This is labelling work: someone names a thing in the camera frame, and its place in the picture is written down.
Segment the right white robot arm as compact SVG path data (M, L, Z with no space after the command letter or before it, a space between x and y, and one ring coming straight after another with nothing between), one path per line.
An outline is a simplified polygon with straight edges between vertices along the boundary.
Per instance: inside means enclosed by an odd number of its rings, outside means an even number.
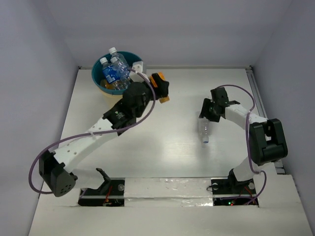
M211 98L203 101L200 118L219 122L221 118L231 121L245 130L248 156L227 177L226 187L237 193L262 172L264 165L277 162L288 155L287 143L282 123L279 119L267 119L252 113L254 97L244 88L252 99L252 107L244 108L241 103L228 98L225 85L211 90Z

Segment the clear crushed bottle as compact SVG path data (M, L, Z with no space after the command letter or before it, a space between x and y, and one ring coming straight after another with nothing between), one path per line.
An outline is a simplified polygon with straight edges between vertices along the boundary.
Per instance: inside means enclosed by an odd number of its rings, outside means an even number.
M128 62L126 61L125 57L122 54L118 53L115 47L110 48L109 49L109 53L111 55L110 61L112 63L113 63L113 58L116 58L118 60L123 61L125 64L128 64Z

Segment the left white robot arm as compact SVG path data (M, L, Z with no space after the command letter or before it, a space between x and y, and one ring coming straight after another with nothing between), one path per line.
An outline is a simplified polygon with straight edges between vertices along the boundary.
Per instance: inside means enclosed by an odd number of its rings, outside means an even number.
M39 154L39 174L49 187L49 194L61 197L71 191L77 181L73 170L81 161L104 143L143 122L148 117L143 113L150 101L169 100L169 82L161 72L150 77L140 72L137 75L143 81L133 82L122 99L85 133L65 138L66 145L54 151L46 148Z

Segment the clear bottle white cap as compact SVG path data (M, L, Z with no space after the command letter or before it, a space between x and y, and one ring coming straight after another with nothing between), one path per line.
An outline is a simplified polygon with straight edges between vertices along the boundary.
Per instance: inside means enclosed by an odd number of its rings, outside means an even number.
M207 144L209 142L210 137L210 121L206 118L198 119L198 134L200 141L203 144Z

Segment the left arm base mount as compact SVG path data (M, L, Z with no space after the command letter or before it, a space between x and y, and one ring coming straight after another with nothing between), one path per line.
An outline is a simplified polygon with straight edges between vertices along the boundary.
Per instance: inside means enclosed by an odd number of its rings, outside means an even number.
M78 205L82 207L123 207L125 205L124 178L110 178L103 169L96 168L104 181L97 188L80 190Z

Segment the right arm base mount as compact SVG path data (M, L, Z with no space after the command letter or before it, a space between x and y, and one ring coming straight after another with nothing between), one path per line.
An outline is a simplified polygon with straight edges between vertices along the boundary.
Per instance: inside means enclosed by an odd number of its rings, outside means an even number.
M211 184L206 188L212 194L214 206L257 206L255 200L256 189L253 179L235 188L229 185L226 178L211 179Z

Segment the orange floral label bottle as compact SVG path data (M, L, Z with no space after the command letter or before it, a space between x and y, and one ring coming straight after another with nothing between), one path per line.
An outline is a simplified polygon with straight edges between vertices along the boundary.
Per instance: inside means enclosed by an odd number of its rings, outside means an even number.
M103 79L103 80L100 81L100 86L102 86L105 89L114 90L113 85L109 84L106 79Z

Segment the small orange bottle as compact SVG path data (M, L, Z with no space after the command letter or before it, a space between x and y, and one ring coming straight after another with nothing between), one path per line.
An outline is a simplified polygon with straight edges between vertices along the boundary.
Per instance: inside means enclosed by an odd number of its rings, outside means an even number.
M153 73L149 77L150 83L155 91L156 99L160 103L165 103L170 100L169 94L169 82L166 81L162 72Z

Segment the blue label water bottle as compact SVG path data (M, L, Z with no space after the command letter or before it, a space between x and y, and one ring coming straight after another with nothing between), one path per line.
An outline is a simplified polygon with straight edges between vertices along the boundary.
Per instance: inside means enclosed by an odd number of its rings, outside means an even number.
M117 71L121 82L127 88L131 84L131 78L129 77L129 65L124 58L119 56L113 56L111 62Z

